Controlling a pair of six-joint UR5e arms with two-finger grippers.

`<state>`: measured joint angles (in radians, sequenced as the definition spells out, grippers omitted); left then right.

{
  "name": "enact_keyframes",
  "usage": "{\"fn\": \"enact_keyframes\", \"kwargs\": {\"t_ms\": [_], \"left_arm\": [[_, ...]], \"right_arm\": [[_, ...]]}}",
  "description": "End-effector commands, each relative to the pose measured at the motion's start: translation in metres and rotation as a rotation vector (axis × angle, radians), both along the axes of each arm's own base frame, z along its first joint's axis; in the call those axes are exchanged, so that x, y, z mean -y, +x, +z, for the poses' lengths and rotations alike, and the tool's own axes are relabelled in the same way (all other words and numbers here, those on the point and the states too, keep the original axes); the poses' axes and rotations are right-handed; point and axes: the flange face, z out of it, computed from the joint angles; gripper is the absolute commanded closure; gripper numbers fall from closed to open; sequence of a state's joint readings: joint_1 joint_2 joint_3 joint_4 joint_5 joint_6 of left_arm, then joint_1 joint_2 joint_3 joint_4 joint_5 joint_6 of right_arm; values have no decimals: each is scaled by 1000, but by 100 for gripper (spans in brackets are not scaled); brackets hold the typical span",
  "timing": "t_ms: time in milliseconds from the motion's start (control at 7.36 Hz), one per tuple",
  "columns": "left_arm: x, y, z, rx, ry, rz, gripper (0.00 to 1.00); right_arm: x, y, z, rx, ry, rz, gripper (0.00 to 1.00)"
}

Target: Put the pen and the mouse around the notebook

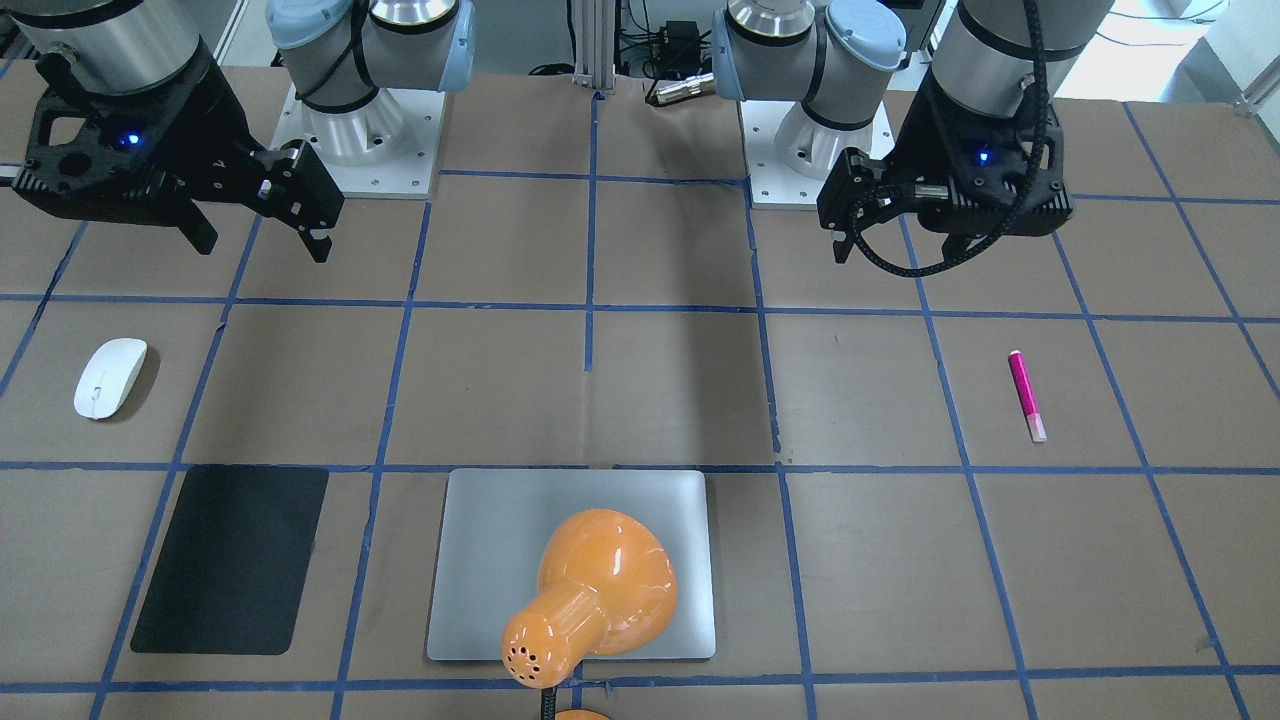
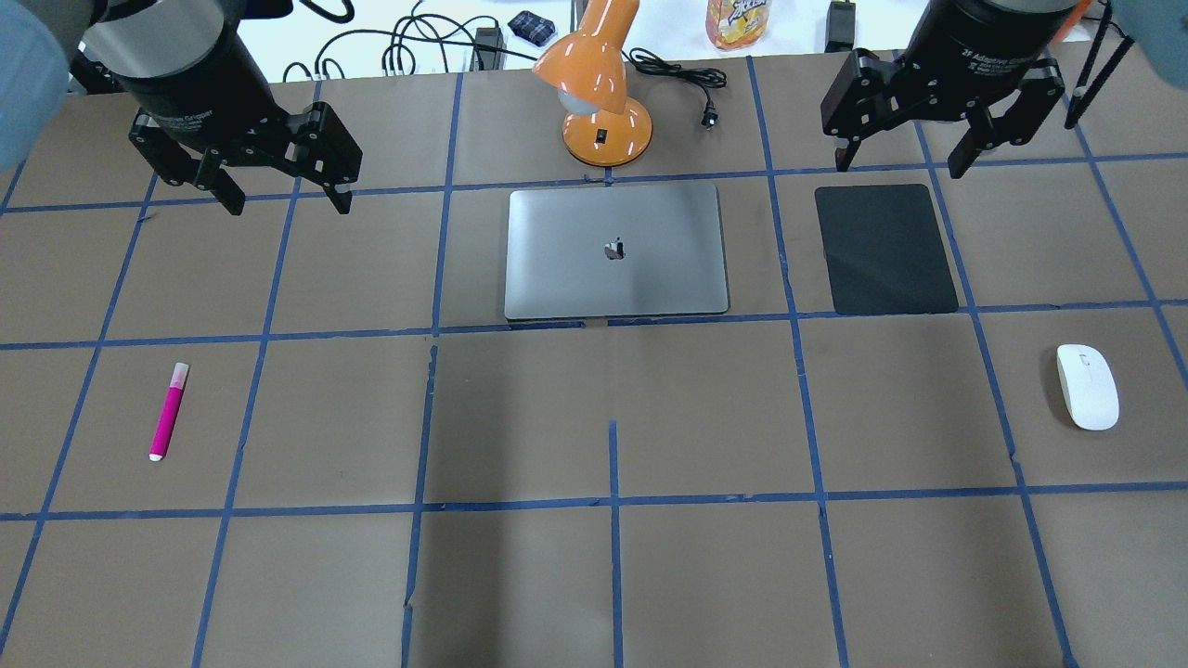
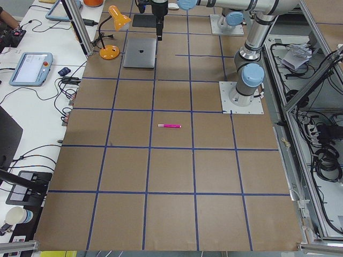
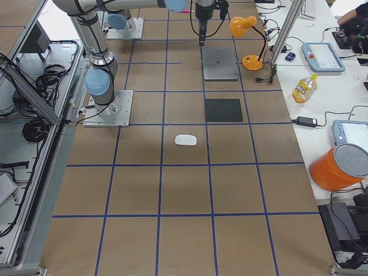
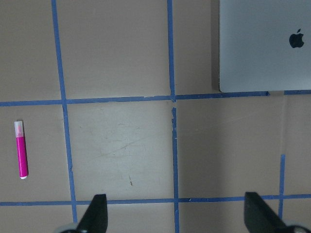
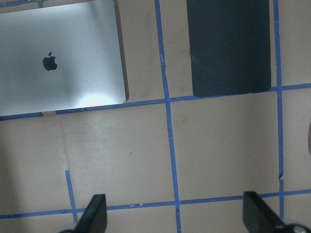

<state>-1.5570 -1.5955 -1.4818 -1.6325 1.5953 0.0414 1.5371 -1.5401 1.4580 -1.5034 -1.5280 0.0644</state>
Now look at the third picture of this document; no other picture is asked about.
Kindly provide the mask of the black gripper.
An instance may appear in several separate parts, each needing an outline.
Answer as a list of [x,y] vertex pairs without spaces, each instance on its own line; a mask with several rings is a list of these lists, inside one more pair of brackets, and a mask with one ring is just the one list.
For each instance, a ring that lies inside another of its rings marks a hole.
[[156,38],[162,41],[163,19],[168,14],[168,0],[151,0],[152,13],[156,17]]

